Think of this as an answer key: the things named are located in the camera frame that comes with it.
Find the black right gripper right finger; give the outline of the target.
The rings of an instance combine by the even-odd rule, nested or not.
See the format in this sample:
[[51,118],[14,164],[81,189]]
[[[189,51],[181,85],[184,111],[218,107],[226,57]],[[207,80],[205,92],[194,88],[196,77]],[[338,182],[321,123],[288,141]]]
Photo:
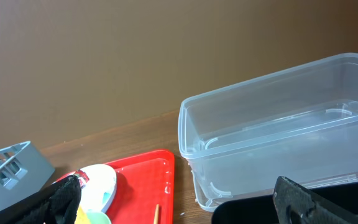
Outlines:
[[273,203],[279,224],[358,224],[355,214],[284,176],[277,178]]

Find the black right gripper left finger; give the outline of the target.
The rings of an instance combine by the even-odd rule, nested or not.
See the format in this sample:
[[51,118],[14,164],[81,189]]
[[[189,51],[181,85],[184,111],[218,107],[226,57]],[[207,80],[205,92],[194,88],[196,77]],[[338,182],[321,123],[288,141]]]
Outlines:
[[0,224],[74,224],[81,200],[79,178],[69,175],[0,211]]

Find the yellow cup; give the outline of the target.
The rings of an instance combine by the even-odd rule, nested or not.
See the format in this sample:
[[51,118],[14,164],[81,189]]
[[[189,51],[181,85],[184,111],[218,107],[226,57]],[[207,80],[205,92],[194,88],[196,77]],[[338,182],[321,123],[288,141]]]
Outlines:
[[91,224],[87,214],[81,207],[77,209],[75,224]]

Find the red snack wrapper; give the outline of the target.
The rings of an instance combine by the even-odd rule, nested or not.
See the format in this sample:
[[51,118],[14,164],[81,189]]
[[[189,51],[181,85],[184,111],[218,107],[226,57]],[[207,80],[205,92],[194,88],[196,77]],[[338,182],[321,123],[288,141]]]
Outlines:
[[81,169],[76,170],[73,173],[73,175],[75,175],[78,178],[81,189],[83,189],[86,186],[86,184],[90,181],[90,178],[88,177],[86,172]]

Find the green bowl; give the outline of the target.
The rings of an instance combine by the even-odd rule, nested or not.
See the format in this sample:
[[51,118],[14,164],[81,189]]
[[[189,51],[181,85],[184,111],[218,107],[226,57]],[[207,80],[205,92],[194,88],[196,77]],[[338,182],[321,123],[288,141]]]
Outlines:
[[111,224],[109,217],[98,211],[87,211],[86,216],[91,224]]

